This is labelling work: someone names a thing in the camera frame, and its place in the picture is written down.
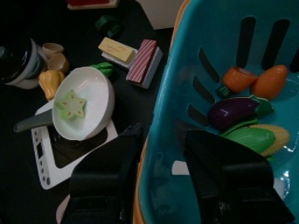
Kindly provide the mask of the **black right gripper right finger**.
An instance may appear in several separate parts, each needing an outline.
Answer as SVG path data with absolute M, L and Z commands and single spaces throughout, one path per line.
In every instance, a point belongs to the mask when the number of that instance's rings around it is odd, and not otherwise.
M 271 164 L 248 147 L 204 130 L 185 133 L 183 154 L 201 224 L 291 224 Z

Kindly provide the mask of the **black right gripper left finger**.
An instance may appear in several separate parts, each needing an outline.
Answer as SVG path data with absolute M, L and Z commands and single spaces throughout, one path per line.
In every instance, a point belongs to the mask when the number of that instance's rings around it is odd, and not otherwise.
M 143 127 L 129 125 L 79 162 L 60 224 L 132 224 Z

